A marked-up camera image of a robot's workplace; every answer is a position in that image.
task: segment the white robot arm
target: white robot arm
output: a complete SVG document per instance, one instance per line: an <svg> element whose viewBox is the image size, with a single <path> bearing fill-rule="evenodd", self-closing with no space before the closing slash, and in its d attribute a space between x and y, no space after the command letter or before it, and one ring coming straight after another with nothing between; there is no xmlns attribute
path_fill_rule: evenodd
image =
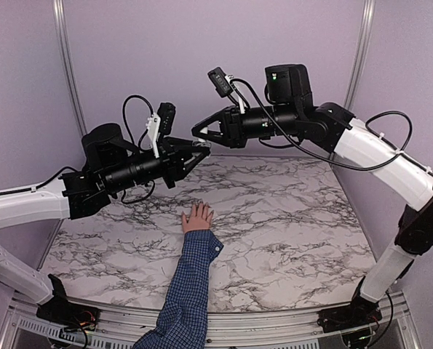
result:
<svg viewBox="0 0 433 349"><path fill-rule="evenodd" d="M141 151L122 137L118 124L104 124L82 138L87 158L82 171L32 186L0 190L0 229L40 220L78 219L111 203L110 197L135 185L163 178L168 188L182 180L210 149L191 140L165 137L171 131L175 107L162 103L152 113L147 130L152 149ZM0 244L0 282L29 296L39 305L38 317L72 325L85 308L66 299L61 281L29 267Z"/></svg>
<svg viewBox="0 0 433 349"><path fill-rule="evenodd" d="M367 128L363 121L341 106L324 103L315 107L304 65L275 65L267 67L265 72L265 97L271 104L269 107L263 105L246 81L227 76L220 68L210 71L208 76L221 97L233 100L233 92L240 95L234 85L238 82L251 91L259 107L249 106L243 113L235 103L197 124L192 134L228 148L243 148L247 140L258 138L272 148L297 148L317 159L336 163L300 146L303 140L310 140L357 166L337 165L370 171L400 194L407 206L399 221L396 239L362 279L351 304L322 310L318 323L325 332L331 332L379 320L379 300L404 276L414 259L433 245L433 171L409 157L403 149L396 149L383 135ZM219 124L219 132L209 130L209 125L215 122ZM289 144L273 146L263 142L276 135L283 135Z"/></svg>

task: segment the vertical metal pole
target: vertical metal pole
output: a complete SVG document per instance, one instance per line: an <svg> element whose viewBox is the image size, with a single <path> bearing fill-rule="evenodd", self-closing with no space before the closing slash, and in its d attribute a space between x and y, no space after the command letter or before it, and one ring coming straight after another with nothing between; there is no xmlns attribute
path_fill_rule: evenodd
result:
<svg viewBox="0 0 433 349"><path fill-rule="evenodd" d="M74 68L72 66L68 32L65 26L63 0L53 0L53 7L55 11L57 38L60 45L60 53L63 61L65 79L68 84L69 96L71 97L71 103L74 110L74 116L76 118L77 128L79 129L79 133L82 137L87 134L87 126L85 124L84 114L82 112L82 106L79 99L79 93L77 92Z"/></svg>
<svg viewBox="0 0 433 349"><path fill-rule="evenodd" d="M346 99L343 103L345 109L350 110L354 106L355 95L357 93L357 88L360 77L362 76L363 68L365 67L365 58L367 56L368 47L370 46L371 26L375 12L375 3L376 0L365 0L363 7L362 25L359 33L357 53L355 55L354 66L352 68Z"/></svg>

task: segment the marble surface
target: marble surface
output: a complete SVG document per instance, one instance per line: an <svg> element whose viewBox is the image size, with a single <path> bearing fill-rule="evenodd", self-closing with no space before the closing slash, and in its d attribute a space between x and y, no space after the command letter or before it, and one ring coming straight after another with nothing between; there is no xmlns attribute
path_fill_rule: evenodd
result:
<svg viewBox="0 0 433 349"><path fill-rule="evenodd" d="M72 297L160 309L183 244L180 213L204 200L225 244L209 311L280 310L350 300L374 259L326 163L212 156L177 187L65 221L42 270ZM132 195L143 195L136 188Z"/></svg>

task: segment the purple wall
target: purple wall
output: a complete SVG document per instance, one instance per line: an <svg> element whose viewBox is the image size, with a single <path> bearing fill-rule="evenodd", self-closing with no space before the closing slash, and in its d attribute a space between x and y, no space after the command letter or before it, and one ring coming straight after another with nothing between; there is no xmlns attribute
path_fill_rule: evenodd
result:
<svg viewBox="0 0 433 349"><path fill-rule="evenodd" d="M0 0L0 189L83 162L56 38L51 1ZM0 231L0 242L35 266L54 223ZM0 284L0 326L11 296Z"/></svg>
<svg viewBox="0 0 433 349"><path fill-rule="evenodd" d="M161 101L175 103L173 135L190 137L193 125L230 103L219 98L207 77L216 66L247 79L263 96L266 66L305 63L315 101L342 103L362 11L362 1L349 0L67 0L65 16L87 127L121 124L122 102L138 93L155 108ZM131 103L136 137L147 113L142 102ZM242 152L281 154L256 140Z"/></svg>
<svg viewBox="0 0 433 349"><path fill-rule="evenodd" d="M389 109L414 124L408 153L433 168L433 1L377 1L370 50L354 112L361 119ZM398 118L379 130L402 141ZM370 174L339 171L373 251L381 255L397 232L403 200ZM401 283L423 348L433 348L433 249Z"/></svg>

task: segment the shirt sleeve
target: shirt sleeve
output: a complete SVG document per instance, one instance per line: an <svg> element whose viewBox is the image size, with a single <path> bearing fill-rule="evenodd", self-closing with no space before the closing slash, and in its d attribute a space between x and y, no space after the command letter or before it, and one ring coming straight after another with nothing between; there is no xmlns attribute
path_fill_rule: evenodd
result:
<svg viewBox="0 0 433 349"><path fill-rule="evenodd" d="M182 255L156 321L133 349L202 349L207 336L208 272L223 244L211 230L184 237Z"/></svg>

